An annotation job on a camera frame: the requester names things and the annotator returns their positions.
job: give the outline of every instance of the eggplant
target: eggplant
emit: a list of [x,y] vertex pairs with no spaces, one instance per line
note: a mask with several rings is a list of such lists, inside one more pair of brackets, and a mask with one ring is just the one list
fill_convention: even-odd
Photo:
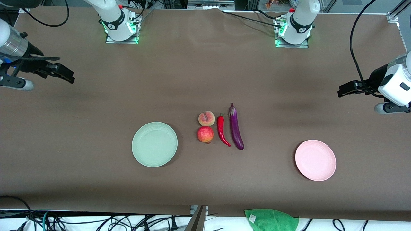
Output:
[[241,135],[240,135],[240,129],[238,128],[237,110],[234,107],[233,103],[231,103],[231,107],[229,109],[229,117],[230,117],[231,137],[233,138],[233,142],[238,149],[243,150],[244,143],[242,142]]

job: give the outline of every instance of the white cloth tag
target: white cloth tag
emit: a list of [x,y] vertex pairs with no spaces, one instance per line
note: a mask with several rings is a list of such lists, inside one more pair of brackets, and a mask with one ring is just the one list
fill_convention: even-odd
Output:
[[254,224],[254,221],[256,221],[256,216],[250,214],[250,218],[248,218],[248,220]]

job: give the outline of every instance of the green cloth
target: green cloth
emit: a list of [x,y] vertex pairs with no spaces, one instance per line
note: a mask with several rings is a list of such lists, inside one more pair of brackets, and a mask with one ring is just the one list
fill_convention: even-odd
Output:
[[245,210],[254,231],[296,231],[299,218],[274,209]]

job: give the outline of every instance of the teal cable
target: teal cable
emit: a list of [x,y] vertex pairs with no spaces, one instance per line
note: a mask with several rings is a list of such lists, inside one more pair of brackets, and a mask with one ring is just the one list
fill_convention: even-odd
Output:
[[46,217],[47,217],[48,211],[44,213],[43,216],[43,231],[46,231]]

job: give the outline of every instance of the brown table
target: brown table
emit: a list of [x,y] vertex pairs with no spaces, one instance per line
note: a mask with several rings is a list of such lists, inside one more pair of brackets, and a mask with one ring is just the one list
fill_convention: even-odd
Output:
[[[32,13],[48,23],[65,17],[63,7]],[[277,49],[272,27],[216,9],[155,10],[138,45],[105,44],[92,8],[70,8],[58,28],[22,14],[16,28],[60,56],[76,81],[21,73],[35,83],[32,92],[0,89],[0,193],[36,209],[183,214],[206,204],[219,215],[273,208],[411,220],[410,115],[379,115],[373,107],[381,101],[371,96],[337,97],[339,85],[358,79],[349,52],[355,17],[320,14],[309,49]],[[384,15],[364,15],[354,37],[364,76],[405,51]],[[231,102],[245,149],[217,135],[209,145],[197,141],[198,114],[226,113]],[[179,141],[159,168],[131,152],[134,133],[152,121],[171,125]],[[327,181],[296,169],[294,151],[308,139],[336,155]]]

